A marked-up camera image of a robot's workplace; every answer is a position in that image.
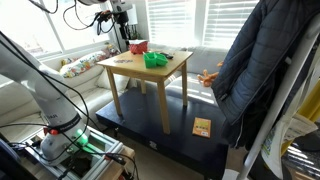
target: metal frame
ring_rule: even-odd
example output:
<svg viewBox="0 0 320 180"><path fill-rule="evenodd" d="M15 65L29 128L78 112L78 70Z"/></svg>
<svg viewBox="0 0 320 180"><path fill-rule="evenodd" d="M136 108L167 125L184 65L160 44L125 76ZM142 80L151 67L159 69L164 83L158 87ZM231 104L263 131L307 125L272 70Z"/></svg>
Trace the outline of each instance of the metal frame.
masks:
<svg viewBox="0 0 320 180"><path fill-rule="evenodd" d="M119 153L123 149L123 143L121 143L121 142L119 142L119 141L117 141L117 140L115 140L115 139L89 127L89 126L88 126L88 129L91 132L90 137L94 138L97 142L99 142L99 144L103 144L105 149L104 149L104 151L102 151L90 143L88 143L88 145L85 146L86 148L89 148L90 150L92 150L93 152L96 152L96 153L105 153L105 152ZM27 142L29 144L32 144L33 143L32 139L37 134L39 134L41 131L42 131L42 129L35 132L34 134L29 136L28 138L26 138L22 142ZM34 148L34 149L36 149L38 153L42 154L40 148ZM56 177L61 176L61 174L63 174L63 172L66 170L66 167L64 167L61 164L59 164L57 166L48 166L48 165L46 165L47 163L45 163L39 157L39 155L36 152L34 152L34 150L32 148L28 147L28 148L26 148L26 150L31 156L33 156L39 163L41 163L45 168L47 168ZM78 177L76 174L74 174L72 171L70 171L70 172L68 172L67 176L64 179L66 179L66 180L98 179L102 175L102 173L106 169L108 169L110 164L113 162L113 161L105 160L103 155L92 155L92 158L95 159L94 161L96 161L96 162L82 178Z"/></svg>

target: green light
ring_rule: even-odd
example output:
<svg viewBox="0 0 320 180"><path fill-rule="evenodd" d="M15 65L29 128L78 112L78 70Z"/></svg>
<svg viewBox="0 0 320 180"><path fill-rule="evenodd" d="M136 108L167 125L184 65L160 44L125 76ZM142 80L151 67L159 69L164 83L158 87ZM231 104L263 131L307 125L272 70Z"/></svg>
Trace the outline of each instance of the green light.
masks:
<svg viewBox="0 0 320 180"><path fill-rule="evenodd" d="M89 140L86 134L83 133L83 131L81 129L78 129L76 131L76 137L79 137L81 135L81 137L77 140L77 142L81 145L81 146L85 146L86 144L88 144Z"/></svg>

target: white pole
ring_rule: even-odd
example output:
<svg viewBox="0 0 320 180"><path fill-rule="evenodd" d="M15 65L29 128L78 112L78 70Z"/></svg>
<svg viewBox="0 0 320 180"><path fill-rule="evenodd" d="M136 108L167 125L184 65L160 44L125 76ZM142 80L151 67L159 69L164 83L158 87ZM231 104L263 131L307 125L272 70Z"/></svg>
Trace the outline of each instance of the white pole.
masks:
<svg viewBox="0 0 320 180"><path fill-rule="evenodd" d="M313 47L317 36L320 31L320 15L315 16L310 22L307 31L303 35L301 42L297 48L296 53L292 58L292 63L289 66L287 73L285 74L282 83L279 87L279 90L275 96L275 99L272 102L272 105L268 111L266 118L263 121L261 129L254 141L254 144L248 154L248 157L244 163L244 167L241 170L241 173L238 175L237 180L244 180L248 176L254 161L256 160L260 150L261 145L266 139L269 131L272 128L283 104L285 103L291 88L296 81L299 72L306 61L311 48Z"/></svg>

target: small box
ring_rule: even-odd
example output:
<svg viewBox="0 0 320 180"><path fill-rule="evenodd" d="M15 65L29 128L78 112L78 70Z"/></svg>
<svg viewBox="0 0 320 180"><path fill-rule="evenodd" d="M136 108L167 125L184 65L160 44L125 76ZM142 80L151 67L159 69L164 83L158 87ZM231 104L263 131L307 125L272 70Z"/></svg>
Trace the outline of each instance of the small box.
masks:
<svg viewBox="0 0 320 180"><path fill-rule="evenodd" d="M131 44L129 45L130 52L133 54L143 54L144 52L148 51L148 41L143 41L138 44Z"/></svg>
<svg viewBox="0 0 320 180"><path fill-rule="evenodd" d="M143 54L143 59L146 64L146 68L165 66L168 63L168 60L164 55L155 52Z"/></svg>
<svg viewBox="0 0 320 180"><path fill-rule="evenodd" d="M155 59L154 53L143 54L143 59L144 59L146 68L152 68L157 66L157 61Z"/></svg>

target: books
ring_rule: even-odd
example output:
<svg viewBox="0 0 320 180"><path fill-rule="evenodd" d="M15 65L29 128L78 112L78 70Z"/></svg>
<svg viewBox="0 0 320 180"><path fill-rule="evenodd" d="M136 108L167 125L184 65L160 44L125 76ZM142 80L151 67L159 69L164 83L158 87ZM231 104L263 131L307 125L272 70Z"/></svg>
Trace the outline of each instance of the books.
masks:
<svg viewBox="0 0 320 180"><path fill-rule="evenodd" d="M194 119L192 134L210 138L211 120L196 117Z"/></svg>

